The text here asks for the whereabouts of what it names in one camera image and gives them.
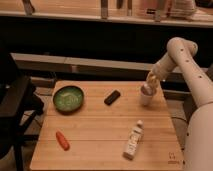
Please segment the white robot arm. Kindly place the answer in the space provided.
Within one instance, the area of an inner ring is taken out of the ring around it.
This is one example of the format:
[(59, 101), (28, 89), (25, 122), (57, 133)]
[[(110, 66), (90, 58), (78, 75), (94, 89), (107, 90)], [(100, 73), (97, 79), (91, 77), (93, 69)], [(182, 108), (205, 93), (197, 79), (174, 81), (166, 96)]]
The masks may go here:
[(146, 83), (156, 91), (175, 67), (180, 69), (197, 106), (188, 124), (183, 171), (213, 171), (213, 81), (194, 61), (197, 50), (193, 41), (171, 38), (167, 52), (153, 65)]

